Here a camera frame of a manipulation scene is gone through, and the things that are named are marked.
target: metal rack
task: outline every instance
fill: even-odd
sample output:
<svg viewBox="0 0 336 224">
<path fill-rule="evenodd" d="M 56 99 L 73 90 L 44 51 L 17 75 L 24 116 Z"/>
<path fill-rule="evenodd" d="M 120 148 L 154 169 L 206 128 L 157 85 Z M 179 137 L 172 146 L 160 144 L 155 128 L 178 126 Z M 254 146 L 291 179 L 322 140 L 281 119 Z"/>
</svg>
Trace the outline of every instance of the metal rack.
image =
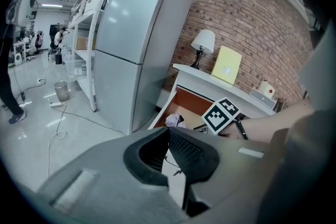
<svg viewBox="0 0 336 224">
<path fill-rule="evenodd" d="M 86 76 L 79 76 L 76 81 L 82 88 L 83 92 L 90 100 L 90 105 L 93 111 L 96 111 L 95 103 L 95 85 L 94 77 L 92 73 L 92 59 L 95 56 L 94 50 L 92 50 L 92 43 L 94 39 L 95 32 L 98 31 L 99 22 L 103 14 L 103 4 L 105 0 L 99 0 L 97 5 L 93 9 L 89 9 L 84 12 L 87 0 L 82 0 L 81 3 L 75 5 L 72 15 L 73 16 L 79 8 L 78 17 L 69 23 L 69 29 L 74 29 L 73 31 L 73 41 L 72 41 L 72 56 L 73 60 L 83 59 L 86 62 Z M 88 44 L 86 50 L 77 50 L 77 37 L 79 31 L 88 31 Z"/>
</svg>

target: brick wall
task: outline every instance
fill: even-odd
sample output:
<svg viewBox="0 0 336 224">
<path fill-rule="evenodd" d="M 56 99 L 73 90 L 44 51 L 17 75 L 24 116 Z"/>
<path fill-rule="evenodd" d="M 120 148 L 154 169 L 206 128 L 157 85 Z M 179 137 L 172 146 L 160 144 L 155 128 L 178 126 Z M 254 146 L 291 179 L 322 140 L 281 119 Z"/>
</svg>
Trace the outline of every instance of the brick wall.
<svg viewBox="0 0 336 224">
<path fill-rule="evenodd" d="M 211 73 L 220 46 L 242 55 L 235 85 L 250 93 L 263 78 L 276 89 L 275 98 L 287 104 L 301 99 L 304 88 L 298 71 L 312 50 L 308 25 L 286 0 L 193 0 L 167 73 L 164 88 L 171 90 L 177 70 L 173 63 L 192 64 L 190 44 L 201 29 L 216 34 L 215 51 L 203 55 L 201 69 Z"/>
</svg>

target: refrigerator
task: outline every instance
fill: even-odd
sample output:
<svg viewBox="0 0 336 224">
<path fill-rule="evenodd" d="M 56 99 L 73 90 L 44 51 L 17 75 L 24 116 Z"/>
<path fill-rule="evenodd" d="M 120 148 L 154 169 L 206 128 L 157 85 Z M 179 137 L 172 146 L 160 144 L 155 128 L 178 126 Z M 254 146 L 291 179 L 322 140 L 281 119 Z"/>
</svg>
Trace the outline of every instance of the refrigerator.
<svg viewBox="0 0 336 224">
<path fill-rule="evenodd" d="M 130 134 L 153 115 L 192 0 L 108 0 L 94 61 L 98 113 Z"/>
</svg>

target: ceiling light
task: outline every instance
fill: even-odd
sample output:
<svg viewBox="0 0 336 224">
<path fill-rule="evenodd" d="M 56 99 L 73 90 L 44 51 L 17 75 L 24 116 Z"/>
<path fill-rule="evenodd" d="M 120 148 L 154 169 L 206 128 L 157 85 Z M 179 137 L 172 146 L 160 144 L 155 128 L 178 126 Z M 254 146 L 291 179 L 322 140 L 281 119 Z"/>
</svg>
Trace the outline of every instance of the ceiling light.
<svg viewBox="0 0 336 224">
<path fill-rule="evenodd" d="M 54 8 L 62 8 L 62 5 L 54 5 L 54 4 L 42 4 L 42 7 L 54 7 Z"/>
</svg>

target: hand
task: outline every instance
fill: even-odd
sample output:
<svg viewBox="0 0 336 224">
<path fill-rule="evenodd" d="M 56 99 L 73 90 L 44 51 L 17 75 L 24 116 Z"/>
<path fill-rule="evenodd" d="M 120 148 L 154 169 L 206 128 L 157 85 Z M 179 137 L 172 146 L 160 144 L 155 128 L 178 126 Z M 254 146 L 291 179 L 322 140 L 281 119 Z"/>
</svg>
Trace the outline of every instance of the hand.
<svg viewBox="0 0 336 224">
<path fill-rule="evenodd" d="M 235 122 L 224 128 L 218 135 L 232 139 L 244 139 Z"/>
</svg>

